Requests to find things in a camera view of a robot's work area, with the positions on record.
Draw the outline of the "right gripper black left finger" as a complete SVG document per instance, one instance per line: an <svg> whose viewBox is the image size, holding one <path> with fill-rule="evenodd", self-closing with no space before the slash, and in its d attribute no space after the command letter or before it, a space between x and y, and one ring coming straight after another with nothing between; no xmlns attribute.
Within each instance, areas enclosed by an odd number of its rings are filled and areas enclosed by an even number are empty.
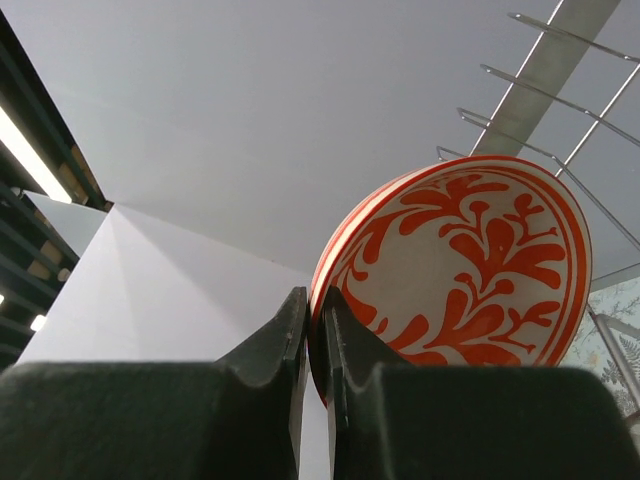
<svg viewBox="0 0 640 480"><path fill-rule="evenodd" d="M1 376L5 479L295 479L307 293L213 362L40 362Z"/></svg>

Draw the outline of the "stainless steel dish rack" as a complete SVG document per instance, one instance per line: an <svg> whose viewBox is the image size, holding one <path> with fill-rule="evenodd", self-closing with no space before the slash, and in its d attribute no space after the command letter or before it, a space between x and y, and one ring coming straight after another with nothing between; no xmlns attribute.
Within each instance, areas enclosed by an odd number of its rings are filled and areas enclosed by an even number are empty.
<svg viewBox="0 0 640 480"><path fill-rule="evenodd" d="M505 85L475 155L527 156L567 183L589 217L594 271L586 323L567 362L597 375L639 420L639 5L560 1L548 17L513 11L534 42L518 68L482 71Z"/></svg>

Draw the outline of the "orange white patterned bowl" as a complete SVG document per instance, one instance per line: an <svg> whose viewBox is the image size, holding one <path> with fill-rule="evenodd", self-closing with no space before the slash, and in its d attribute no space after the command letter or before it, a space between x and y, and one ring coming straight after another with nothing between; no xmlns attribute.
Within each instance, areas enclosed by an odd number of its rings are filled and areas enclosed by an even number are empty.
<svg viewBox="0 0 640 480"><path fill-rule="evenodd" d="M565 183L500 155L390 180L342 220L312 277L308 348L326 391L320 311L337 288L354 316L418 366L556 366L593 270L583 208Z"/></svg>

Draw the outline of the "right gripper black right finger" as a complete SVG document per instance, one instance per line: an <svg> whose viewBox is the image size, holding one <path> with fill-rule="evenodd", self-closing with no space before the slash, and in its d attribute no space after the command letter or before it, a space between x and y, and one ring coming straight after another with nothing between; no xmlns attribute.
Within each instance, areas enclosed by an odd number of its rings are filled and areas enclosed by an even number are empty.
<svg viewBox="0 0 640 480"><path fill-rule="evenodd" d="M635 479L612 395L575 368L419 367L331 288L322 307L335 479Z"/></svg>

